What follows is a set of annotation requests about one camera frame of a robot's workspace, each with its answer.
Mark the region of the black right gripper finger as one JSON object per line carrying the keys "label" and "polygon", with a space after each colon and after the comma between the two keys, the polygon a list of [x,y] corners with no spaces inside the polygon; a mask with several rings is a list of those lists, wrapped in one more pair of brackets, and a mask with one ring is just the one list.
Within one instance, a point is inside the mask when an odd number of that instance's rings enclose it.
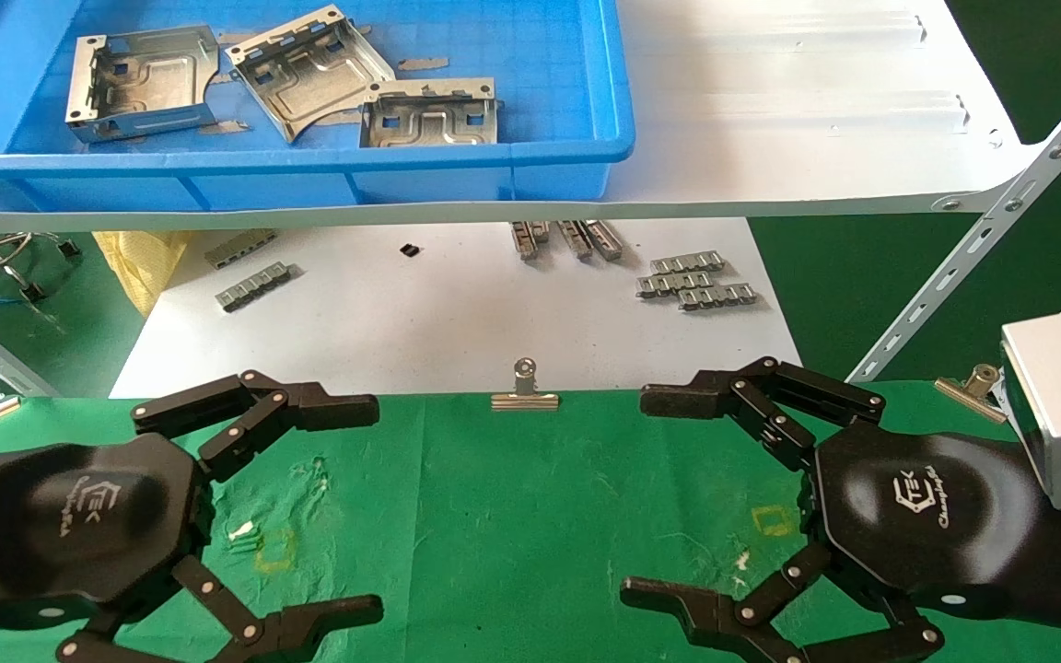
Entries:
{"label": "black right gripper finger", "polygon": [[745,662],[923,662],[946,645],[942,631],[909,600],[880,597],[875,604],[887,628],[796,646],[775,628],[775,617],[835,566],[830,547],[808,544],[744,599],[694,585],[628,576],[622,601],[669,614],[691,646],[736,655]]}
{"label": "black right gripper finger", "polygon": [[784,407],[842,428],[876,425],[885,407],[875,392],[777,357],[758,357],[731,372],[699,370],[688,385],[648,383],[639,404],[653,418],[731,419],[792,471],[812,466],[816,439]]}

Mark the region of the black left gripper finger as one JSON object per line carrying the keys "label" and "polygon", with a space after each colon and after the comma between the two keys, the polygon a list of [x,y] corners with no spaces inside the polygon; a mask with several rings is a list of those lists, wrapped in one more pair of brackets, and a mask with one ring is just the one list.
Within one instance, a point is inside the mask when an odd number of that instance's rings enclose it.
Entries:
{"label": "black left gripper finger", "polygon": [[333,396],[319,382],[282,383],[261,372],[219,378],[132,411],[136,433],[168,439],[224,424],[198,449],[203,474],[226,482],[292,429],[337,431],[379,422],[373,395]]}
{"label": "black left gripper finger", "polygon": [[[311,662],[332,631],[380,622],[384,609],[373,593],[285,607],[258,618],[194,555],[185,555],[171,575],[230,634],[211,662]],[[103,612],[56,647],[59,662],[169,662],[117,645],[119,614]]]}

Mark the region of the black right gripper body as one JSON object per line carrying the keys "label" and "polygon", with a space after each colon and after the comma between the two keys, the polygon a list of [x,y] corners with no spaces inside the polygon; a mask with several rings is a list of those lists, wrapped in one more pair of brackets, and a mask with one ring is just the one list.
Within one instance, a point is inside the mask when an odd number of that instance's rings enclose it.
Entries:
{"label": "black right gripper body", "polygon": [[814,449],[810,538],[830,580],[963,620],[1061,628],[1061,509],[1026,453],[967,434],[850,425]]}

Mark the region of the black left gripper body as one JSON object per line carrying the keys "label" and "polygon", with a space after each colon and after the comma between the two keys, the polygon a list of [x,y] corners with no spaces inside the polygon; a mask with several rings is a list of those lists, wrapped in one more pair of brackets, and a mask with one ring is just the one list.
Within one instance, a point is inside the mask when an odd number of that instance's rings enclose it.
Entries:
{"label": "black left gripper body", "polygon": [[0,630],[150,616],[214,514],[198,463],[160,434],[0,453]]}

